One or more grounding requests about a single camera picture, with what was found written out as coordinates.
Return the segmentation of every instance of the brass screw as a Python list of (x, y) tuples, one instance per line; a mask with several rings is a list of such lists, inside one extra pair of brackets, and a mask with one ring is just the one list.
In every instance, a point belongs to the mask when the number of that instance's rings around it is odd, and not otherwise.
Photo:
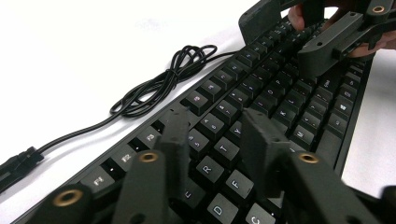
[(56, 198), (53, 200), (53, 204), (55, 204), (58, 207), (65, 207), (70, 204), (78, 202), (78, 200), (81, 199), (82, 195), (83, 193), (81, 190), (70, 189), (58, 194), (58, 196), (56, 196)]
[(374, 13), (381, 13), (381, 12), (383, 12), (383, 11), (385, 11), (385, 8), (382, 7), (382, 6), (373, 7), (373, 12), (374, 12)]
[(307, 162), (307, 163), (317, 163), (319, 159), (311, 154), (301, 153), (299, 155), (300, 160)]
[(153, 152), (148, 152), (139, 157), (142, 162), (152, 162), (158, 159), (158, 155)]

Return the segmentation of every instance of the keyboard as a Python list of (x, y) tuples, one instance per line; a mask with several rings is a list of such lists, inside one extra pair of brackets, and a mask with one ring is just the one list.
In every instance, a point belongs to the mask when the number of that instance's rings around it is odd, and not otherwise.
[(297, 52), (319, 29), (297, 32), (283, 19), (65, 184), (99, 192), (120, 183), (134, 154), (154, 148), (168, 115), (187, 107), (190, 170), (185, 198), (171, 205), (175, 213), (186, 223), (280, 223), (282, 199), (258, 198), (241, 160), (241, 114), (263, 113), (291, 151), (315, 152), (341, 175), (372, 62), (345, 60), (318, 78), (300, 77)]

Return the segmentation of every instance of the spacebar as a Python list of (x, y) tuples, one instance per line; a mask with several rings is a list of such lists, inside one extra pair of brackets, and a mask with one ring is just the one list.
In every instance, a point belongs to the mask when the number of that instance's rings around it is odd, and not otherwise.
[(325, 130), (320, 139), (316, 154), (323, 158), (323, 160), (329, 163), (333, 168), (337, 161), (341, 143), (342, 140), (338, 136), (331, 133), (329, 130)]

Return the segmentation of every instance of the white tabletop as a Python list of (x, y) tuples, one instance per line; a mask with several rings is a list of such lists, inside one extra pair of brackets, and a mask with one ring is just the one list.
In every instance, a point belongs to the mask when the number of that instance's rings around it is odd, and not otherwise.
[[(242, 48), (237, 22), (256, 2), (1, 1), (0, 163), (107, 118), (124, 93), (159, 75), (186, 45)], [(343, 175), (348, 185), (372, 195), (396, 184), (390, 173), (396, 159), (395, 59), (385, 50), (375, 58)], [(42, 164), (0, 195), (0, 223), (19, 217), (144, 119), (118, 119), (46, 153)]]

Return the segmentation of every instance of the black cable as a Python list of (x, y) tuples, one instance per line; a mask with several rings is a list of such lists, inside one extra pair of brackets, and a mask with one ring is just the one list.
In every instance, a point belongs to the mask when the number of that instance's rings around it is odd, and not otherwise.
[[(84, 128), (57, 138), (39, 148), (36, 152), (42, 154), (49, 148), (54, 147), (63, 141), (99, 129), (107, 125), (118, 116), (135, 118), (147, 114), (155, 107), (155, 105), (160, 103), (172, 89), (175, 88), (177, 83), (195, 76), (205, 67), (207, 63), (210, 63), (219, 57), (235, 54), (235, 52), (228, 52), (208, 59), (217, 51), (217, 49), (218, 48), (214, 45), (207, 45), (201, 48), (195, 46), (184, 47), (182, 50), (179, 50), (175, 53), (169, 69), (159, 74), (154, 79), (144, 82), (133, 88), (128, 93), (126, 93), (122, 99), (116, 102), (110, 108), (111, 116), (109, 118), (92, 125), (91, 127)], [(143, 96), (152, 92), (154, 93), (146, 101), (139, 100)]]

